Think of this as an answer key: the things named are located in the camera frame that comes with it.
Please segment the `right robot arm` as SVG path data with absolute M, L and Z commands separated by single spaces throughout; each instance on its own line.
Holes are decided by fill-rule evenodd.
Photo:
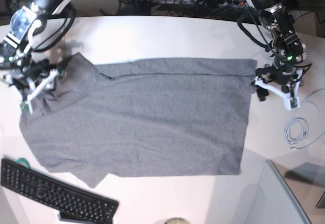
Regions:
M 61 64 L 48 59 L 33 61 L 33 53 L 42 53 L 54 47 L 71 28 L 76 10 L 72 0 L 25 0 L 12 14 L 9 31 L 1 42 L 1 70 L 7 71 L 4 80 L 26 97 L 44 90 L 53 90 L 55 80 L 64 72 Z M 64 15 L 58 31 L 35 45 L 35 36 L 44 31 L 50 17 Z

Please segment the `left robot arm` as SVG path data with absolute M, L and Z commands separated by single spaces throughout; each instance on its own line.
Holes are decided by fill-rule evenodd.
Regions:
M 304 74 L 310 68 L 302 65 L 307 59 L 306 46 L 294 29 L 294 19 L 287 11 L 284 0 L 241 0 L 246 10 L 237 19 L 237 25 L 254 43 L 271 52 L 271 66 L 256 69 L 251 85 L 260 101 L 269 92 L 282 97 L 290 109 L 299 105 L 298 88 Z M 256 27 L 262 26 L 272 37 L 270 42 L 258 41 L 242 24 L 251 17 Z

